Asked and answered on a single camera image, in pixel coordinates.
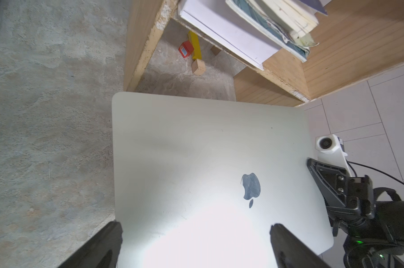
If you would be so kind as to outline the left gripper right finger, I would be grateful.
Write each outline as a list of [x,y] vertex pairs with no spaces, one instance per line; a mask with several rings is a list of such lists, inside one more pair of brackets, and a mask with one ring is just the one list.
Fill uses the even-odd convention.
[[272,225],[269,234],[274,256],[279,268],[330,267],[284,225]]

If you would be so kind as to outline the silver laptop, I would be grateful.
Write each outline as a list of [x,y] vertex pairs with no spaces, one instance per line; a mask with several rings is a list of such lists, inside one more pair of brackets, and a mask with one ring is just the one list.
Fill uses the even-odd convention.
[[274,268],[277,223],[333,246],[301,109],[119,92],[112,127],[120,268]]

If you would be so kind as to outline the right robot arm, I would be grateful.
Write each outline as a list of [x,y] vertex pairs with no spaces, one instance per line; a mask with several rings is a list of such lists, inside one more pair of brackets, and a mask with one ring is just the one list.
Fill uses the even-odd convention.
[[347,234],[347,268],[404,268],[404,201],[391,188],[374,188],[369,176],[351,177],[342,167],[307,160],[325,200],[332,234]]

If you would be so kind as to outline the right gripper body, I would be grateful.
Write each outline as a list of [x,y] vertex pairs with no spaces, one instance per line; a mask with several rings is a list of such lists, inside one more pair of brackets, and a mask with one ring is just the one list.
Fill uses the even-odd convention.
[[351,178],[337,175],[335,190],[340,201],[335,209],[336,218],[343,221],[375,218],[373,184],[368,176]]

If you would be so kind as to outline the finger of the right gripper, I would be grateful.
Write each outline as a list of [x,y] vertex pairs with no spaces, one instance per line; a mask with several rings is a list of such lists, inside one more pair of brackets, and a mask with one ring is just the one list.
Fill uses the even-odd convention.
[[328,165],[312,158],[307,159],[306,165],[328,208],[352,208],[349,206],[351,199],[348,197],[351,177],[344,168]]

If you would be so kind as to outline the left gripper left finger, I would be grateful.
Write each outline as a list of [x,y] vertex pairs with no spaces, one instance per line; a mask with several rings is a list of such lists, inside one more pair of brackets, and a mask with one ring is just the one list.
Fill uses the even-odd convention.
[[115,268],[123,242],[122,234],[120,222],[107,223],[59,268]]

